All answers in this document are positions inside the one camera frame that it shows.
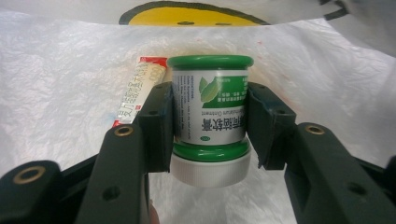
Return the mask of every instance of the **brass insert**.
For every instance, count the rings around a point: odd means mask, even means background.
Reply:
[[[29,172],[35,172],[35,174],[29,175],[27,177],[23,177],[23,175]],[[46,168],[44,168],[43,166],[28,167],[20,171],[17,175],[15,175],[13,181],[15,184],[18,185],[28,184],[40,178],[45,172],[46,172]]]
[[[314,125],[307,125],[305,130],[312,134],[325,134],[324,130]]]
[[[116,129],[116,131],[114,131],[114,134],[116,136],[123,137],[131,134],[133,131],[134,129],[131,127],[119,127],[118,129]]]

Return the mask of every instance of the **product label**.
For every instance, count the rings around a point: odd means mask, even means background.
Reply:
[[[157,84],[162,83],[166,73],[166,58],[141,57],[134,75],[128,82],[127,90],[122,97],[117,119],[113,127],[132,123],[143,107],[149,93]]]
[[[177,137],[196,145],[226,145],[245,137],[248,71],[174,71]]]

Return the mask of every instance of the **crumpled plastic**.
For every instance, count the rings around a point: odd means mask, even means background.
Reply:
[[[327,126],[352,155],[380,166],[396,154],[395,59],[351,44],[322,19],[180,29],[0,9],[0,29],[0,175],[36,160],[64,170],[98,153],[141,55],[248,55],[249,80],[274,91],[297,123]],[[150,175],[161,223],[295,223],[283,172],[251,159],[247,178],[222,189]]]

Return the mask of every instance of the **green leaf graphic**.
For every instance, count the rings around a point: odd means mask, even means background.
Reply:
[[[218,82],[216,81],[216,78],[214,78],[213,81],[202,90],[201,102],[207,103],[212,101],[218,95],[218,92]]]
[[[203,77],[201,77],[201,81],[199,82],[199,92],[202,93],[204,88],[207,86],[207,81]]]

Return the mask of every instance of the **green lid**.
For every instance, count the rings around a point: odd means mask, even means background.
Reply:
[[[169,58],[174,70],[247,70],[253,59],[243,55],[189,55]]]
[[[189,161],[231,161],[248,153],[248,140],[222,146],[199,146],[183,142],[174,143],[174,153]]]

